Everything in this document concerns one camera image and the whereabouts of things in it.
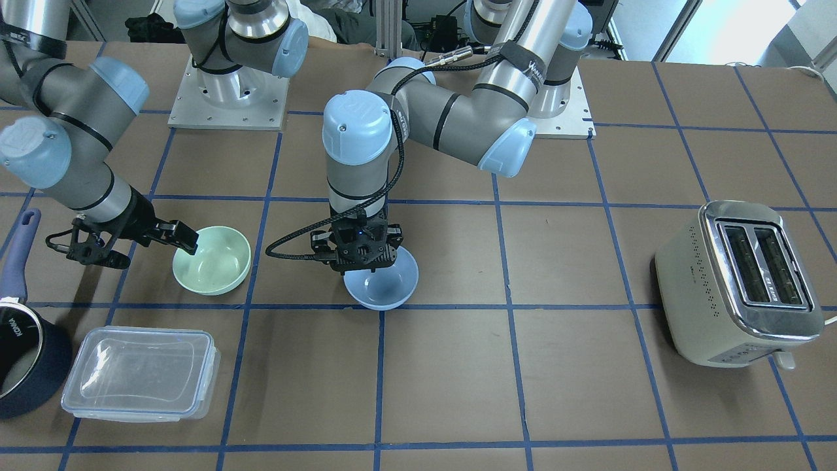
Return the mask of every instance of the purple handle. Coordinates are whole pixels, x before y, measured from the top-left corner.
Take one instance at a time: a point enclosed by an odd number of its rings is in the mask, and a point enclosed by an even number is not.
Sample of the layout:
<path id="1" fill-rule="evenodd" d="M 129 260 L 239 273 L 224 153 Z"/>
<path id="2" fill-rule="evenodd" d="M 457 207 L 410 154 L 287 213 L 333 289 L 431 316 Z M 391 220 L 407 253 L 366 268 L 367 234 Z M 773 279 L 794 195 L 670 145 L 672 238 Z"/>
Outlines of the purple handle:
<path id="1" fill-rule="evenodd" d="M 32 241 L 35 239 L 35 231 L 38 230 L 38 223 L 41 221 L 41 212 L 32 208 L 20 215 L 17 228 L 12 238 L 12 244 L 8 248 L 6 264 L 3 266 L 3 274 L 0 275 L 0 298 L 18 298 L 21 303 L 26 301 L 26 259 L 29 258 L 29 251 L 32 249 Z"/>

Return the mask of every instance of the toaster slot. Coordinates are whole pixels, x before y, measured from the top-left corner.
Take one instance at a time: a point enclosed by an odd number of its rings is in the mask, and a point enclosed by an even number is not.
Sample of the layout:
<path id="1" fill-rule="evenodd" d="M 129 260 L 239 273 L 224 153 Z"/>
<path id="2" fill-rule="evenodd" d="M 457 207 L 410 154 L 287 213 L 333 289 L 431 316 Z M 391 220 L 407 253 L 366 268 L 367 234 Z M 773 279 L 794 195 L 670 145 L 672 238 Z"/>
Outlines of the toaster slot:
<path id="1" fill-rule="evenodd" d="M 770 296 L 764 286 L 762 271 L 750 245 L 750 239 L 747 237 L 747 230 L 740 225 L 724 225 L 723 227 L 732 252 L 732 265 L 740 277 L 747 300 L 755 303 L 769 303 Z"/>
<path id="2" fill-rule="evenodd" d="M 776 233 L 763 227 L 757 227 L 754 231 L 764 255 L 764 261 L 768 264 L 770 277 L 773 279 L 779 300 L 785 304 L 802 305 L 802 298 L 799 296 L 799 290 Z"/>

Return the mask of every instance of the cream toaster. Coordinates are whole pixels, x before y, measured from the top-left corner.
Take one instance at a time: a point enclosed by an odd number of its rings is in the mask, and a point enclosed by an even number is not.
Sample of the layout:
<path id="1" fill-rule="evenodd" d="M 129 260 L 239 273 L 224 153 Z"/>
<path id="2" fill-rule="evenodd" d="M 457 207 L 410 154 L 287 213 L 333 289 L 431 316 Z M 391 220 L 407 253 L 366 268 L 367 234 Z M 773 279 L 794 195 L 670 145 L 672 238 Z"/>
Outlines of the cream toaster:
<path id="1" fill-rule="evenodd" d="M 823 332 L 822 308 L 782 217 L 763 204 L 712 201 L 656 253 L 675 347 L 698 365 L 740 368 Z"/>

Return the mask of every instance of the metal base plate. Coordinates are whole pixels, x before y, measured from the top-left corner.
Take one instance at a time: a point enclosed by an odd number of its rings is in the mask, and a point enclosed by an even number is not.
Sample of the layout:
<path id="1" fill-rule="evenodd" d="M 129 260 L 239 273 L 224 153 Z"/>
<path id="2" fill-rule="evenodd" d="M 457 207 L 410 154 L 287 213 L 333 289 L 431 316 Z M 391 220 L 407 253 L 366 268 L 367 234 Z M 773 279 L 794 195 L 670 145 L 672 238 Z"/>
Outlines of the metal base plate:
<path id="1" fill-rule="evenodd" d="M 197 71 L 192 67 L 192 57 L 183 72 L 177 98 L 168 117 L 170 127 L 187 129 L 249 129 L 252 131 L 281 131 L 285 120 L 285 105 L 288 97 L 286 78 L 274 77 L 260 70 L 264 75 L 264 89 L 254 94 L 247 106 L 241 108 L 220 108 L 204 99 Z"/>
<path id="2" fill-rule="evenodd" d="M 564 112 L 552 118 L 535 118 L 529 116 L 529 120 L 537 125 L 535 138 L 541 139 L 587 139 L 590 133 L 596 136 L 596 127 L 593 125 L 593 115 L 590 114 L 590 106 L 587 103 L 587 94 L 584 93 L 584 86 L 581 83 L 581 75 L 578 68 L 573 72 L 570 79 L 571 92 L 570 100 Z"/>

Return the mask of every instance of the brown table surface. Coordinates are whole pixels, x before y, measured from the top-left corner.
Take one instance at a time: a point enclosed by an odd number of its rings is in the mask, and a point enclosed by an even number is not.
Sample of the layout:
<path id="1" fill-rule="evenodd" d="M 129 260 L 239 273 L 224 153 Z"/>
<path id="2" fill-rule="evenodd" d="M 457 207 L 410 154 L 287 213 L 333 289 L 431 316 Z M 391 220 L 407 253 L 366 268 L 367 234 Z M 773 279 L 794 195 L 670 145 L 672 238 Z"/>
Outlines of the brown table surface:
<path id="1" fill-rule="evenodd" d="M 76 347 L 106 323 L 202 329 L 221 366 L 196 421 L 78 420 L 56 394 L 0 422 L 0 469 L 837 469 L 837 328 L 796 349 L 794 371 L 693 365 L 670 344 L 650 271 L 707 200 L 768 204 L 837 315 L 837 104 L 817 79 L 585 60 L 598 135 L 536 141 L 513 179 L 409 142 L 390 219 L 421 278 L 406 305 L 376 313 L 327 267 L 262 251 L 326 216 L 321 112 L 383 60 L 312 50 L 277 133 L 170 129 L 184 45 L 70 44 L 78 65 L 98 54 L 151 87 L 108 163 L 162 218 L 241 230 L 254 265 L 207 298 L 177 285 L 170 246 L 137 247 L 119 272 L 38 243 L 30 304 Z M 475 73 L 438 77 L 468 93 Z M 0 125 L 25 114 L 4 106 Z M 2 172 L 4 251 L 27 207 L 44 214 L 37 241 L 72 219 Z"/>

